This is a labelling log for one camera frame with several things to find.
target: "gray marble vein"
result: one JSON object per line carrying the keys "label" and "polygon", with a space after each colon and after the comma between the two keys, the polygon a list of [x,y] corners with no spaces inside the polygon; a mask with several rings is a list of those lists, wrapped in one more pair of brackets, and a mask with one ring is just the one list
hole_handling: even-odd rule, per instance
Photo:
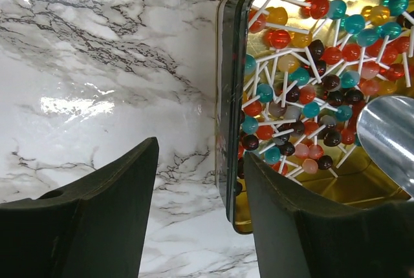
{"label": "gray marble vein", "polygon": [[219,1],[0,0],[0,202],[157,136],[140,276],[259,277],[213,184]]}

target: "teal lollipop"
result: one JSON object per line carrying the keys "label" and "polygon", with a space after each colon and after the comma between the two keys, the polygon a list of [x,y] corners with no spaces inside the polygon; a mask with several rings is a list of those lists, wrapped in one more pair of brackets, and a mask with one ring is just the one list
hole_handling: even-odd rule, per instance
{"label": "teal lollipop", "polygon": [[251,116],[245,116],[241,128],[246,134],[254,134],[259,129],[259,122]]}
{"label": "teal lollipop", "polygon": [[252,55],[246,55],[245,76],[252,74],[256,69],[256,59]]}
{"label": "teal lollipop", "polygon": [[293,87],[295,85],[302,86],[308,84],[309,79],[309,72],[305,68],[297,68],[293,73],[289,74],[289,81],[292,83],[288,86],[287,92],[289,91],[290,86]]}
{"label": "teal lollipop", "polygon": [[360,75],[357,71],[347,71],[341,75],[341,86],[343,89],[350,89],[360,81]]}
{"label": "teal lollipop", "polygon": [[322,24],[315,30],[313,33],[313,39],[315,36],[319,33],[319,31],[322,29],[323,26],[326,25],[329,19],[332,19],[336,22],[336,29],[335,31],[339,32],[341,21],[340,19],[345,16],[345,12],[347,11],[347,4],[343,2],[342,0],[332,0],[329,2],[329,10],[326,14],[325,20],[322,22]]}
{"label": "teal lollipop", "polygon": [[388,8],[391,16],[403,15],[414,25],[414,18],[407,12],[408,0],[389,0]]}
{"label": "teal lollipop", "polygon": [[360,14],[354,14],[345,19],[345,31],[347,35],[342,39],[340,50],[343,50],[349,38],[353,34],[359,34],[365,28],[365,19]]}
{"label": "teal lollipop", "polygon": [[280,160],[280,150],[277,147],[271,147],[265,152],[265,162],[274,165]]}
{"label": "teal lollipop", "polygon": [[267,84],[259,84],[257,86],[257,95],[254,96],[252,99],[248,100],[244,104],[241,105],[241,108],[244,109],[248,105],[251,105],[256,100],[259,100],[261,103],[271,102],[274,97],[273,88]]}
{"label": "teal lollipop", "polygon": [[358,64],[358,74],[361,75],[362,64],[364,63],[365,49],[378,41],[380,35],[375,29],[363,29],[356,38],[356,43],[361,47],[360,61]]}
{"label": "teal lollipop", "polygon": [[384,51],[386,49],[388,40],[394,40],[399,37],[401,34],[401,26],[394,22],[388,22],[381,26],[381,37],[384,38],[384,42],[382,42],[380,51],[378,52],[378,56],[376,58],[376,63],[381,62],[382,55],[384,54]]}

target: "candy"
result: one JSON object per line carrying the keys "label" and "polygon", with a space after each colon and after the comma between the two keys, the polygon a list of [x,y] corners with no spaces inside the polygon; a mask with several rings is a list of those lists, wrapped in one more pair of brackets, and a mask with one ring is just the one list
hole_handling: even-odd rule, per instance
{"label": "candy", "polygon": [[314,118],[320,112],[320,107],[316,102],[310,102],[306,104],[302,110],[303,115],[306,118]]}
{"label": "candy", "polygon": [[309,148],[305,144],[298,144],[295,147],[294,155],[298,158],[307,158],[309,155]]}
{"label": "candy", "polygon": [[360,88],[364,95],[373,96],[379,91],[380,84],[375,80],[367,80],[360,85]]}
{"label": "candy", "polygon": [[341,131],[341,142],[345,145],[353,144],[355,142],[355,133],[347,128]]}
{"label": "candy", "polygon": [[352,116],[352,109],[347,105],[340,105],[338,112],[335,112],[335,117],[339,122],[349,120]]}
{"label": "candy", "polygon": [[358,89],[350,89],[345,93],[345,101],[349,105],[356,105],[362,100],[364,100],[364,94]]}
{"label": "candy", "polygon": [[267,22],[272,24],[278,24],[278,25],[286,25],[288,15],[285,8],[278,7],[270,7],[267,8],[269,15],[267,15]]}
{"label": "candy", "polygon": [[339,131],[329,130],[323,137],[323,144],[327,147],[336,147],[341,143],[341,139]]}
{"label": "candy", "polygon": [[327,101],[329,105],[337,107],[343,104],[344,100],[345,100],[345,97],[340,91],[334,91],[334,92],[328,93]]}
{"label": "candy", "polygon": [[290,40],[290,34],[283,29],[267,30],[263,34],[263,43],[268,47],[274,47],[277,50],[287,47]]}
{"label": "candy", "polygon": [[327,47],[323,52],[322,60],[328,65],[334,65],[342,59],[342,52],[337,47]]}
{"label": "candy", "polygon": [[330,74],[322,80],[322,85],[328,92],[336,91],[341,87],[341,79],[334,74]]}
{"label": "candy", "polygon": [[341,86],[343,89],[350,89],[360,81],[360,75],[356,71],[347,71],[341,75]]}
{"label": "candy", "polygon": [[253,20],[253,17],[256,17],[256,20],[249,26],[248,31],[253,34],[257,34],[266,27],[266,17],[263,14],[256,16],[258,11],[250,11],[248,14],[249,23]]}
{"label": "candy", "polygon": [[257,131],[256,131],[256,136],[260,140],[272,139],[273,134],[274,134],[274,130],[273,130],[272,126],[269,126],[269,125],[259,126]]}
{"label": "candy", "polygon": [[316,91],[313,86],[305,86],[300,89],[299,101],[302,105],[312,102],[315,97]]}
{"label": "candy", "polygon": [[253,134],[248,134],[241,139],[241,145],[246,151],[254,151],[259,147],[259,139]]}
{"label": "candy", "polygon": [[318,168],[321,170],[328,170],[334,164],[332,157],[329,155],[323,155],[318,159]]}
{"label": "candy", "polygon": [[277,147],[271,147],[265,152],[265,162],[274,165],[280,160],[280,150]]}
{"label": "candy", "polygon": [[246,116],[245,121],[241,124],[241,128],[246,134],[254,134],[259,128],[258,124],[255,118]]}
{"label": "candy", "polygon": [[306,173],[314,174],[318,171],[318,163],[311,158],[307,158],[303,161],[302,168]]}
{"label": "candy", "polygon": [[320,145],[316,144],[312,144],[309,147],[309,154],[308,156],[314,160],[317,160],[318,158],[321,158],[323,156],[323,149]]}

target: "yellow lollipop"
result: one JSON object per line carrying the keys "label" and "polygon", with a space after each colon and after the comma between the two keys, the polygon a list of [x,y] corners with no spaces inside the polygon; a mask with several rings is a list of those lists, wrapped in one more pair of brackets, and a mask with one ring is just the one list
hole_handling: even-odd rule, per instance
{"label": "yellow lollipop", "polygon": [[267,15],[267,18],[266,18],[266,21],[268,23],[286,25],[287,12],[285,8],[282,8],[282,7],[274,8],[273,6],[271,6],[270,8],[267,8],[266,10],[269,12],[269,15]]}
{"label": "yellow lollipop", "polygon": [[389,21],[389,8],[383,5],[374,6],[369,13],[369,20],[374,26],[381,26]]}
{"label": "yellow lollipop", "polygon": [[397,84],[391,81],[381,81],[378,95],[390,95],[397,90]]}

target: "lollipop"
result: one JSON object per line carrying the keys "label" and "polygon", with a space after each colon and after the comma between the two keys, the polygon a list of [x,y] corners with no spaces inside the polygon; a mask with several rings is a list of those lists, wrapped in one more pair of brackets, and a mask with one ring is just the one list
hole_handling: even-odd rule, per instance
{"label": "lollipop", "polygon": [[338,33],[341,25],[341,18],[345,16],[345,12],[347,10],[347,5],[342,0],[332,0],[329,3],[329,10],[327,13],[327,17],[322,22],[322,24],[314,31],[313,38],[316,37],[316,35],[321,31],[323,26],[325,26],[328,22],[328,20],[336,21],[335,26],[335,37],[334,37],[334,44],[336,43],[336,40],[338,39]]}
{"label": "lollipop", "polygon": [[260,84],[257,86],[257,95],[252,99],[248,100],[242,104],[241,108],[244,109],[248,105],[254,103],[256,100],[259,100],[261,103],[271,102],[273,99],[273,88],[267,84]]}
{"label": "lollipop", "polygon": [[340,50],[343,50],[344,46],[347,44],[349,38],[354,34],[359,34],[362,29],[365,28],[365,19],[360,14],[354,14],[345,19],[345,31],[347,32],[346,36],[340,40],[336,45],[341,44]]}
{"label": "lollipop", "polygon": [[406,87],[411,87],[411,79],[409,76],[407,52],[409,50],[409,37],[399,37],[395,41],[395,48],[402,56],[402,65],[404,68],[404,75],[406,77]]}
{"label": "lollipop", "polygon": [[271,2],[271,0],[266,0],[266,2],[259,8],[259,10],[253,12],[253,16],[249,18],[248,28],[251,29],[252,25],[256,22],[259,16],[263,16],[262,13],[265,10],[266,6]]}
{"label": "lollipop", "polygon": [[309,47],[308,47],[311,42],[312,42],[312,34],[297,34],[297,33],[295,33],[293,38],[292,38],[292,44],[295,47],[305,49],[305,53],[306,53],[306,56],[307,56],[307,58],[310,62],[310,67],[313,71],[313,74],[315,75],[315,78],[316,78],[317,82],[321,83],[322,80],[320,78],[320,75],[318,73],[318,69],[316,68],[315,62],[312,58],[312,54],[311,54],[311,52],[309,50]]}
{"label": "lollipop", "polygon": [[408,0],[389,0],[388,3],[391,16],[403,15],[412,25],[414,25],[414,18],[408,14]]}
{"label": "lollipop", "polygon": [[358,73],[361,75],[362,70],[362,63],[364,62],[364,56],[365,56],[365,49],[367,47],[370,47],[372,44],[374,44],[379,39],[379,34],[374,29],[363,29],[356,39],[356,42],[361,47],[360,52],[360,62],[358,64]]}
{"label": "lollipop", "polygon": [[378,57],[376,58],[376,62],[380,63],[382,55],[386,49],[386,45],[388,40],[394,40],[401,34],[401,26],[397,23],[388,22],[382,26],[381,30],[381,37],[384,38],[384,42],[380,48],[380,52],[378,53]]}

